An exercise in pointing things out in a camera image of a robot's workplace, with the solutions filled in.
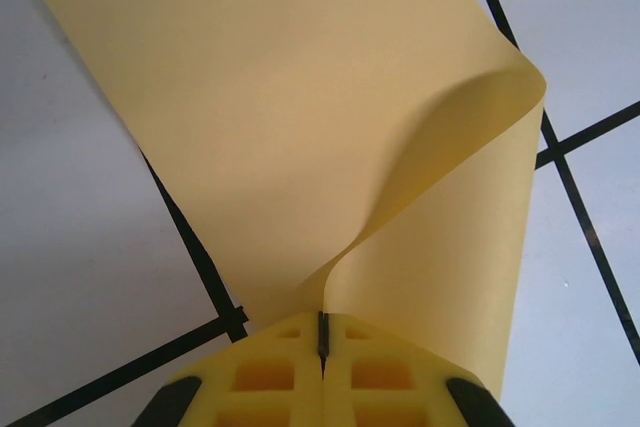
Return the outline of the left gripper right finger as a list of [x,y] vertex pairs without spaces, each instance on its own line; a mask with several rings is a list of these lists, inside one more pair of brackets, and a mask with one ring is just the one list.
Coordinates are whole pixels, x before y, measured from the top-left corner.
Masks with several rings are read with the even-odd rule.
[[322,315],[323,427],[511,427],[471,372],[346,314]]

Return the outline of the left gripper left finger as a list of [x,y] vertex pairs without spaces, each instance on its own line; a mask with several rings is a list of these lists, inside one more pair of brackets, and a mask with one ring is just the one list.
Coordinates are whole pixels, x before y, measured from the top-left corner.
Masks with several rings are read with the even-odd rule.
[[323,427],[324,314],[297,314],[179,371],[139,427]]

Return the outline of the yellow paper sheet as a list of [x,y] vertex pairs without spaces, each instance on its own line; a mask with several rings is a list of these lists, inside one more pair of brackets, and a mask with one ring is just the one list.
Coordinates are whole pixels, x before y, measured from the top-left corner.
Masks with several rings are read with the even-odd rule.
[[44,0],[257,328],[502,387],[546,83],[476,0]]

